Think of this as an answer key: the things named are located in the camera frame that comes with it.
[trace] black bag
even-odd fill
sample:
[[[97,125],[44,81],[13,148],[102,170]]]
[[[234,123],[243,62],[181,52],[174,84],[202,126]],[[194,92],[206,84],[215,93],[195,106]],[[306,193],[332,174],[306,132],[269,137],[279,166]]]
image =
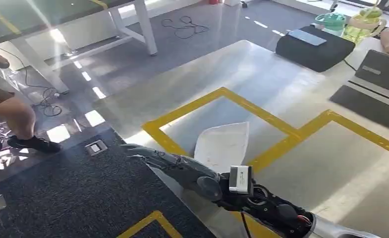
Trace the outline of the black bag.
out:
[[[313,46],[287,34],[279,39],[276,54],[316,72],[333,67],[345,59],[355,47],[355,43],[316,29],[314,26],[302,27],[300,30],[323,38],[327,42]]]

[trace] robotic hand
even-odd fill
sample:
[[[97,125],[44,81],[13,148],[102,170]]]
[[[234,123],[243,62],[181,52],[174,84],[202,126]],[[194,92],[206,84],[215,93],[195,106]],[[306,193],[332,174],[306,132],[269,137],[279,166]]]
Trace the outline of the robotic hand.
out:
[[[190,189],[228,211],[247,213],[282,238],[380,238],[355,231],[293,205],[251,179],[251,192],[230,191],[233,173],[218,174],[194,159],[135,144],[126,144],[128,158],[162,170],[183,188]]]

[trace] gray mat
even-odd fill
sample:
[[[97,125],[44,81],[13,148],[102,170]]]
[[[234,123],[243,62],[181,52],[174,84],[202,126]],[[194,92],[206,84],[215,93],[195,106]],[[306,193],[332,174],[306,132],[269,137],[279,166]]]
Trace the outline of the gray mat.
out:
[[[98,139],[109,148],[89,157],[83,146]],[[108,130],[0,182],[0,237],[115,238],[159,210],[183,237],[213,238],[145,164],[125,159],[121,143]],[[169,236],[153,222],[134,237]]]

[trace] table leg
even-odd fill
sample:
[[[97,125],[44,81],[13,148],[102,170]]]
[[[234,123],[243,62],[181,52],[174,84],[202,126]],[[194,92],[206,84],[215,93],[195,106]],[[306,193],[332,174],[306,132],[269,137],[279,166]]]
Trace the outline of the table leg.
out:
[[[123,19],[120,16],[120,12],[118,11],[118,8],[112,8],[110,9],[111,19],[114,23],[115,28],[117,29],[117,33],[119,37],[124,36],[124,33],[122,29],[125,27],[123,25]]]
[[[135,0],[134,8],[136,9],[137,18],[139,19],[140,27],[142,28],[143,37],[145,38],[148,51],[152,56],[154,56],[158,52],[158,49],[156,48],[154,33],[152,32],[152,26],[148,16],[148,10],[146,9],[145,1]]]
[[[69,88],[63,83],[58,74],[51,70],[24,38],[16,38],[10,42],[27,58],[29,64],[56,88],[59,93],[69,91]]]

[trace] yellow tape square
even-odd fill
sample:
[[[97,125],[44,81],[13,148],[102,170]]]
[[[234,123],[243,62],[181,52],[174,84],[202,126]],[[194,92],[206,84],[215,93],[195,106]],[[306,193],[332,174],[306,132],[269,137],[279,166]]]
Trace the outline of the yellow tape square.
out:
[[[271,147],[269,150],[257,156],[254,160],[248,163],[248,165],[253,166],[254,172],[262,170],[263,168],[271,164],[274,160],[287,153],[293,147],[303,142],[305,139],[310,137],[312,134],[323,128],[331,121],[348,128],[356,134],[389,151],[389,140],[373,133],[372,131],[358,125],[357,123],[354,123],[353,121],[331,110],[326,110],[322,112],[319,116],[302,126],[300,129],[298,129],[298,136],[288,136],[281,142]]]
[[[225,97],[232,102],[238,104],[239,106],[243,107],[247,111],[251,112],[252,114],[258,116],[259,118],[263,119],[267,123],[271,124],[272,126],[276,127],[280,131],[284,132],[285,134],[289,136],[293,136],[297,138],[299,136],[298,130],[293,128],[291,125],[285,123],[278,117],[270,114],[269,112],[263,110],[262,108],[258,107],[257,105],[249,102],[245,98],[239,96],[238,94],[228,90],[227,88],[219,88],[216,91],[213,91],[189,104],[186,104],[168,114],[165,114],[161,117],[159,117],[156,120],[149,121],[142,125],[142,128],[149,133],[167,152],[180,154],[180,155],[188,155],[187,152],[185,152],[177,143],[175,143],[169,136],[167,136],[162,130],[160,130],[160,127],[163,125],[166,125],[167,123],[170,123],[173,120],[176,120],[220,97]]]

